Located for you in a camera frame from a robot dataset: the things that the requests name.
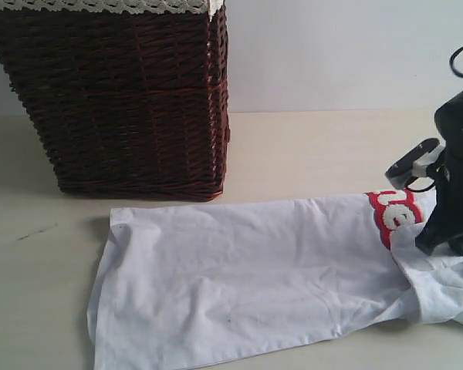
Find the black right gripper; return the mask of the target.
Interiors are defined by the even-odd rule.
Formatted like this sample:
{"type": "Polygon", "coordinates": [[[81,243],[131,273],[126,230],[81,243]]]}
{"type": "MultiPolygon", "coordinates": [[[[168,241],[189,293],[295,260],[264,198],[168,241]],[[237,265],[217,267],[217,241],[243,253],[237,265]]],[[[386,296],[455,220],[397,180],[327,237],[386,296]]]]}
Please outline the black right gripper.
{"type": "Polygon", "coordinates": [[[444,150],[437,200],[415,245],[431,256],[437,246],[447,244],[453,254],[463,256],[463,152],[444,150]]]}

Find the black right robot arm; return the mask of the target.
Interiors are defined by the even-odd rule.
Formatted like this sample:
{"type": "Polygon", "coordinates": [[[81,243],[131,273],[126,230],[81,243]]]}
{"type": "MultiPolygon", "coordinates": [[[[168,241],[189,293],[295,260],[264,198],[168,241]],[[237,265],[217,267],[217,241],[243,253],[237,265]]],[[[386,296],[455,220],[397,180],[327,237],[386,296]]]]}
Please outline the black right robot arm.
{"type": "Polygon", "coordinates": [[[436,205],[415,244],[426,255],[447,244],[463,256],[463,91],[436,111],[434,121],[444,157],[435,175],[436,205]]]}

